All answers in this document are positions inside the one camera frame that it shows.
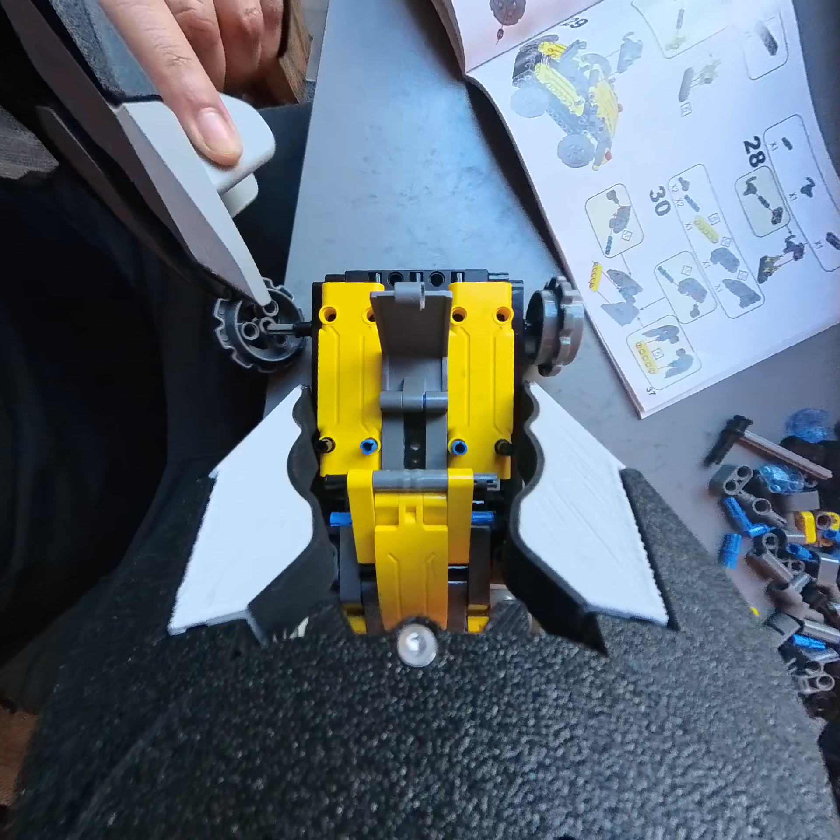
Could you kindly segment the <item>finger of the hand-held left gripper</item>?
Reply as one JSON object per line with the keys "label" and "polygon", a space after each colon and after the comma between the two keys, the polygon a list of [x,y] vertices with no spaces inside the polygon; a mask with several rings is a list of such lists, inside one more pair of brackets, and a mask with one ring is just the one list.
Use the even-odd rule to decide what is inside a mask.
{"label": "finger of the hand-held left gripper", "polygon": [[180,278],[211,296],[228,295],[228,284],[188,252],[149,173],[109,106],[94,109],[91,132],[65,105],[37,105],[35,113],[41,138],[143,245]]}
{"label": "finger of the hand-held left gripper", "polygon": [[254,173],[275,153],[275,138],[250,104],[236,98],[223,98],[223,103],[243,144],[238,163],[228,168],[201,156],[161,101],[126,102],[114,114],[190,256],[229,287],[265,306],[269,291],[234,216],[256,199]]}

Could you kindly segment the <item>white instruction booklet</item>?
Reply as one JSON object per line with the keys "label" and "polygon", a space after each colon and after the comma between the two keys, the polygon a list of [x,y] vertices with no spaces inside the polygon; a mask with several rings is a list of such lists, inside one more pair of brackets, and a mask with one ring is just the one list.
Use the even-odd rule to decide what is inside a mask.
{"label": "white instruction booklet", "polygon": [[792,2],[434,2],[641,417],[838,322]]}

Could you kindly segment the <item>person's left hand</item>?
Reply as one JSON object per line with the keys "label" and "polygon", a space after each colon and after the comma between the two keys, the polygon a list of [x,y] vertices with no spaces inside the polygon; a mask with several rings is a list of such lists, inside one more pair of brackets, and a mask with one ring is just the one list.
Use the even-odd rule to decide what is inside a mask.
{"label": "person's left hand", "polygon": [[101,1],[195,148],[218,165],[242,143],[220,92],[257,89],[279,54],[282,1]]}

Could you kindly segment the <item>yellow toy brick vehicle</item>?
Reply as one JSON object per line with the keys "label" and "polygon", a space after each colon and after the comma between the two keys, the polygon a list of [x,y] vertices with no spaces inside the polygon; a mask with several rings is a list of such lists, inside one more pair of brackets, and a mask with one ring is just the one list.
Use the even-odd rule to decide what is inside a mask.
{"label": "yellow toy brick vehicle", "polygon": [[523,290],[487,270],[373,270],[312,289],[316,488],[357,633],[483,631],[515,478]]}

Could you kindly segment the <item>grey desk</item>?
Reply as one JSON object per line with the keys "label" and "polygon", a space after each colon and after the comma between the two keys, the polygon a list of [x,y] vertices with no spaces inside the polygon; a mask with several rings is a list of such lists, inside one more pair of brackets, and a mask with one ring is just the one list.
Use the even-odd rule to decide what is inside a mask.
{"label": "grey desk", "polygon": [[[317,498],[337,573],[312,608],[298,642],[272,648],[289,657],[313,647],[301,667],[306,690],[324,690],[328,723],[349,711],[350,731],[399,721],[631,725],[643,735],[698,733],[718,727],[726,744],[812,735],[776,633],[750,610],[727,570],[673,511],[672,496],[650,482],[648,458],[690,453],[691,420],[675,405],[657,442],[629,405],[606,352],[587,350],[554,376],[541,376],[524,349],[530,298],[564,275],[580,292],[564,257],[555,258],[501,158],[487,145],[466,86],[448,65],[431,66],[445,39],[426,2],[331,2],[301,170],[286,289],[310,304],[311,395]],[[316,482],[318,420],[313,401],[312,289],[330,275],[373,270],[487,270],[523,290],[524,372],[514,437],[506,538],[497,556],[490,620],[479,633],[450,633],[423,618],[389,631],[357,633],[340,601],[338,551]],[[509,515],[522,488],[516,437],[522,392],[540,385],[623,465],[623,483],[658,588],[667,626],[598,616],[605,651],[546,631],[510,588],[505,572]]]}

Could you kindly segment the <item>grey toy wheel hub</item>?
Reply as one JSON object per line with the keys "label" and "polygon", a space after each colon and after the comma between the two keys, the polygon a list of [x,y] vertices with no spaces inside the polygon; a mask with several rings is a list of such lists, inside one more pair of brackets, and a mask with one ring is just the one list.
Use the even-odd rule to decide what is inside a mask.
{"label": "grey toy wheel hub", "polygon": [[213,315],[217,340],[233,361],[272,374],[286,369],[299,356],[311,326],[286,288],[267,278],[264,282],[269,304],[260,306],[243,297],[219,298]]}

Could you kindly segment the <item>grey gear wheel part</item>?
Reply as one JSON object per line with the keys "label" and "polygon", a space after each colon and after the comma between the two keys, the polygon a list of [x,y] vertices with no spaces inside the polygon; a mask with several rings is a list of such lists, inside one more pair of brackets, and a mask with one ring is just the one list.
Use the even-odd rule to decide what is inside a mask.
{"label": "grey gear wheel part", "polygon": [[554,376],[570,364],[581,346],[585,307],[580,292],[564,275],[535,291],[524,317],[528,363],[541,376]]}

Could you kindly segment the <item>brown axle with black connector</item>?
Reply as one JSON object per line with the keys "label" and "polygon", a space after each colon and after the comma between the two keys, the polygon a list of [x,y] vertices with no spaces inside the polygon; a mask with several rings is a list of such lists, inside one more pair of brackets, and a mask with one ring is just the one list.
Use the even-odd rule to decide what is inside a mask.
{"label": "brown axle with black connector", "polygon": [[703,465],[706,467],[719,465],[729,454],[732,447],[738,444],[752,448],[769,459],[796,468],[817,480],[833,479],[832,471],[755,434],[749,430],[752,425],[753,421],[745,416],[732,416],[719,433],[717,442],[704,458]]}

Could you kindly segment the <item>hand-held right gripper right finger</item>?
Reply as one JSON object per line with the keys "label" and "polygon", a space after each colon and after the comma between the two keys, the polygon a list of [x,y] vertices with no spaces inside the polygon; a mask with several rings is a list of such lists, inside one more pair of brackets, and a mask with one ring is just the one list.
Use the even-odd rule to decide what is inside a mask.
{"label": "hand-held right gripper right finger", "polygon": [[605,651],[598,616],[666,627],[669,613],[624,465],[540,385],[523,387],[507,582],[550,634]]}

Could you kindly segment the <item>pile of toy brick parts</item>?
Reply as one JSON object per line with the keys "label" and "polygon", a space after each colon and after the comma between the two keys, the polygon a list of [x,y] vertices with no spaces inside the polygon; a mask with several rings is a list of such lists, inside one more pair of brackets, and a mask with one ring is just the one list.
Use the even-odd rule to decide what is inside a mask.
{"label": "pile of toy brick parts", "polygon": [[838,725],[839,440],[822,409],[788,417],[780,445],[833,472],[818,480],[735,444],[715,468],[709,492],[729,523],[721,565],[747,564],[771,609],[784,666],[806,710]]}

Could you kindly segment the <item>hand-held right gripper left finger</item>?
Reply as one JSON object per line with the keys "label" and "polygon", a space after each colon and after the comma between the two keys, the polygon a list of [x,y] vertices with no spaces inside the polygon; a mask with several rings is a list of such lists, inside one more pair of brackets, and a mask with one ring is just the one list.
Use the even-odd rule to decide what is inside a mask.
{"label": "hand-held right gripper left finger", "polygon": [[267,644],[329,595],[337,559],[312,492],[316,430],[310,391],[298,386],[212,471],[169,634],[243,621]]}

